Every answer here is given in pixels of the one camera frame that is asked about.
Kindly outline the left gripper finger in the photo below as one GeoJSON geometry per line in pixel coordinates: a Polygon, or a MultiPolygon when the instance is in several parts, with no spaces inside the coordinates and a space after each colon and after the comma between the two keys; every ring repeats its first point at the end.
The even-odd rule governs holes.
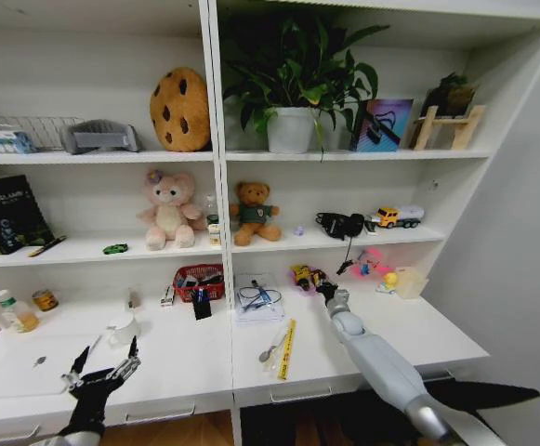
{"type": "Polygon", "coordinates": [[[86,364],[87,357],[90,352],[90,346],[80,353],[80,355],[73,361],[70,371],[61,376],[61,379],[66,385],[66,388],[74,388],[81,381],[81,372],[86,364]]]}
{"type": "Polygon", "coordinates": [[[110,378],[113,380],[126,380],[137,370],[139,366],[140,359],[138,357],[138,340],[135,336],[133,336],[127,358],[124,359],[110,373],[110,378]]]}

